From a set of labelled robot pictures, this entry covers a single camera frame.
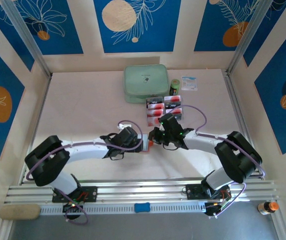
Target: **red packaged item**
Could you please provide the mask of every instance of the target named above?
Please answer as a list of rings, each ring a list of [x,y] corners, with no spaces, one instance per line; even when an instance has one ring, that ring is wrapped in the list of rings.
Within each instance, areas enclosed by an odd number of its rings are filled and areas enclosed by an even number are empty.
[[[165,104],[163,103],[157,103],[157,104],[150,104],[147,107],[147,110],[159,110],[159,109],[164,109],[165,108]]]
[[[166,113],[171,113],[171,114],[182,114],[182,108],[176,108],[176,109],[166,109]]]
[[[151,118],[151,117],[160,117],[163,115],[163,109],[158,109],[158,110],[148,110],[147,111],[147,117]]]
[[[147,118],[147,124],[149,127],[156,127],[156,126],[160,126],[161,123],[159,122],[159,118],[161,116],[155,116],[155,117],[148,117]]]
[[[173,102],[180,102],[181,101],[181,96],[177,95],[177,96],[165,96],[164,97],[164,102],[166,103],[173,103]]]
[[[181,102],[180,101],[174,101],[174,102],[166,102],[165,103],[165,108],[166,109],[174,109],[178,106],[181,105]]]

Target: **label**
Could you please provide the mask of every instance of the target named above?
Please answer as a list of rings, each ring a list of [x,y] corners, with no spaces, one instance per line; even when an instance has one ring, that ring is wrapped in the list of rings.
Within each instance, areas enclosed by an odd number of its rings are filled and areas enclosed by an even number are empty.
[[[179,86],[177,88],[173,88],[172,86],[170,87],[169,89],[169,94],[171,96],[176,96],[178,94],[178,89],[179,89]]]
[[[167,114],[168,113],[171,113],[171,114],[181,114],[182,113],[182,108],[176,108],[176,109],[166,109],[166,111],[165,111]]]
[[[163,102],[163,97],[162,96],[157,96],[157,97],[149,97],[146,99],[146,107],[150,104],[160,104]]]
[[[157,104],[149,104],[147,109],[148,110],[158,110],[158,109],[164,109],[165,104],[163,103],[157,103]]]
[[[161,125],[161,123],[159,122],[159,118],[160,117],[148,117],[147,118],[147,125],[149,127],[159,127]]]
[[[181,105],[181,102],[180,101],[175,101],[175,102],[166,102],[165,103],[165,108],[166,109],[173,109],[175,107],[178,107]]]
[[[182,90],[196,91],[197,83],[196,78],[192,76],[182,76]]]
[[[151,117],[160,117],[163,115],[163,109],[158,109],[158,110],[148,110],[147,111],[147,117],[151,118]]]
[[[142,74],[141,76],[142,76],[145,84],[148,83],[148,81],[150,80],[150,77],[151,77],[151,75],[149,75],[149,74],[145,74],[145,75]]]

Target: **purple cable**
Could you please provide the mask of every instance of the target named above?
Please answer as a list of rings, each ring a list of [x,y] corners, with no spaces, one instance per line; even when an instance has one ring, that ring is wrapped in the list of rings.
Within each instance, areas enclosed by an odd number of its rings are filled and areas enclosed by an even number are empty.
[[[245,188],[246,188],[246,183],[242,183],[244,185],[244,187],[242,188],[242,190],[239,192],[239,194],[230,202],[229,205],[226,206],[226,208],[224,208],[222,211],[220,211],[216,217],[220,216],[226,209],[228,209],[232,204],[233,202],[235,202],[235,200],[245,191]]]
[[[29,181],[33,181],[34,179],[30,178],[30,175],[32,174],[32,172],[40,165],[42,164],[43,161],[45,161],[48,157],[50,157],[50,155],[53,155],[55,154],[56,152],[62,150],[62,149],[67,149],[67,148],[71,148],[73,146],[84,146],[84,145],[100,145],[100,146],[106,146],[106,147],[113,147],[113,148],[116,148],[116,149],[120,149],[120,150],[125,150],[125,151],[131,151],[131,150],[134,150],[136,148],[138,148],[141,143],[143,142],[143,132],[141,130],[141,128],[133,121],[130,121],[130,120],[122,120],[120,121],[117,125],[123,123],[123,122],[129,122],[129,123],[132,123],[134,124],[140,134],[141,134],[141,139],[139,140],[138,144],[134,147],[130,147],[130,148],[125,148],[125,147],[121,147],[121,146],[117,146],[117,145],[113,145],[113,144],[108,144],[108,143],[102,143],[102,142],[93,142],[93,141],[88,141],[88,142],[78,142],[78,143],[75,143],[75,144],[67,144],[67,145],[64,145],[64,146],[60,146],[54,150],[52,150],[51,152],[49,152],[48,154],[46,154],[42,159],[40,159],[39,162],[37,162],[30,170],[29,172],[27,173],[26,175],[26,179],[29,180]],[[68,197],[65,193],[63,193],[62,191],[60,191],[58,189],[58,191],[70,202],[72,202],[73,204],[75,204],[75,206],[84,213],[85,217],[86,217],[86,222],[75,222],[75,221],[69,221],[69,219],[67,218],[67,212],[65,213],[65,218],[66,220],[68,220],[70,223],[72,224],[75,224],[75,225],[85,225],[88,223],[88,215],[87,213],[76,203],[74,202],[70,197]]]
[[[169,113],[171,113],[174,109],[177,109],[177,108],[180,108],[180,107],[189,107],[189,108],[196,109],[203,115],[205,122],[203,123],[203,125],[199,126],[195,130],[195,132],[198,132],[198,130],[200,130],[202,127],[204,127],[207,124],[207,117],[206,117],[205,113],[201,109],[199,109],[199,108],[197,108],[195,106],[192,106],[192,105],[180,105],[180,106],[177,106],[177,107],[173,108]]]
[[[236,143],[232,142],[231,140],[228,140],[226,138],[223,137],[218,137],[218,139],[223,140],[231,145],[233,145],[235,148],[237,148],[242,154],[244,154],[248,159],[251,160],[252,163],[254,163],[254,165],[257,167],[257,169],[261,172],[260,175],[255,176],[256,178],[260,178],[260,177],[264,177],[265,176],[265,171],[263,170],[263,168],[258,164],[257,161],[254,160],[254,158],[252,158],[252,156],[250,156],[247,152],[245,152],[242,148],[240,148]]]

